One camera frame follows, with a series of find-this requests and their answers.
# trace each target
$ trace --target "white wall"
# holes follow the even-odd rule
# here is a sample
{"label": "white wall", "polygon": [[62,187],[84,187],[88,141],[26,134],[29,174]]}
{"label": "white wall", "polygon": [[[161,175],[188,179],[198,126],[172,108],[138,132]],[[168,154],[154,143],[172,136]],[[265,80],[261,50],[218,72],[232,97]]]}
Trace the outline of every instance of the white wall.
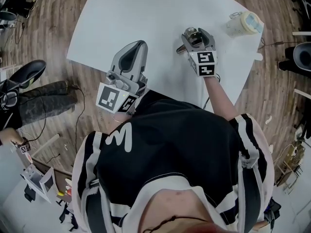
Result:
{"label": "white wall", "polygon": [[303,173],[288,194],[284,187],[275,187],[274,200],[282,205],[273,233],[303,233],[311,222],[311,149],[306,147]]}
{"label": "white wall", "polygon": [[0,146],[0,206],[18,184],[24,166],[16,152],[11,152],[12,145]]}

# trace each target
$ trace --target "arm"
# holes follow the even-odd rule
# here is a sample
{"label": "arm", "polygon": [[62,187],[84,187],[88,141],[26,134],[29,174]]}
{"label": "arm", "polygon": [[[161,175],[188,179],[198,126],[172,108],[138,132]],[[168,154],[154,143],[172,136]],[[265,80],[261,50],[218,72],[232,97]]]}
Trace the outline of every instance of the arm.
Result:
{"label": "arm", "polygon": [[230,121],[239,114],[215,77],[204,77],[214,113]]}
{"label": "arm", "polygon": [[18,145],[22,145],[24,139],[17,133],[16,130],[12,128],[7,128],[5,130],[0,131],[0,141],[1,143],[10,143],[11,141],[17,143]]}

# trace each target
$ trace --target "jeans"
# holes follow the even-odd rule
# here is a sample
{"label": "jeans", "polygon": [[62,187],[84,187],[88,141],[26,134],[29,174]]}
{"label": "jeans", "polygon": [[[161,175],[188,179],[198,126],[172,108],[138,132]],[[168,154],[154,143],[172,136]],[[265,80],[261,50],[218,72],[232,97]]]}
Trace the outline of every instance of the jeans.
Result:
{"label": "jeans", "polygon": [[19,113],[22,124],[30,124],[46,117],[57,116],[74,107],[77,98],[71,95],[65,81],[54,82],[21,93],[19,95]]}

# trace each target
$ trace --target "chin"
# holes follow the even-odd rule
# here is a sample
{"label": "chin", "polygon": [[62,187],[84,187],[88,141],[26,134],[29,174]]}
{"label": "chin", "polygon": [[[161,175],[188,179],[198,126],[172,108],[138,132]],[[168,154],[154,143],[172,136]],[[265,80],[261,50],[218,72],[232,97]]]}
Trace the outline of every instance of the chin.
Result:
{"label": "chin", "polygon": [[236,233],[224,230],[214,223],[200,223],[189,227],[183,233]]}

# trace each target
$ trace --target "white box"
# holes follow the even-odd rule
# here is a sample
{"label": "white box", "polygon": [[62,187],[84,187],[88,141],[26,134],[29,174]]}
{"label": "white box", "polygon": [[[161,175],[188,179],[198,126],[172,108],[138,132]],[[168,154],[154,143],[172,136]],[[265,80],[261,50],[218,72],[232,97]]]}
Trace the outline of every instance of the white box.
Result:
{"label": "white box", "polygon": [[51,167],[49,171],[43,175],[43,173],[31,164],[22,175],[29,187],[46,201],[52,203],[52,201],[56,199],[58,195],[58,188],[55,182],[53,167]]}

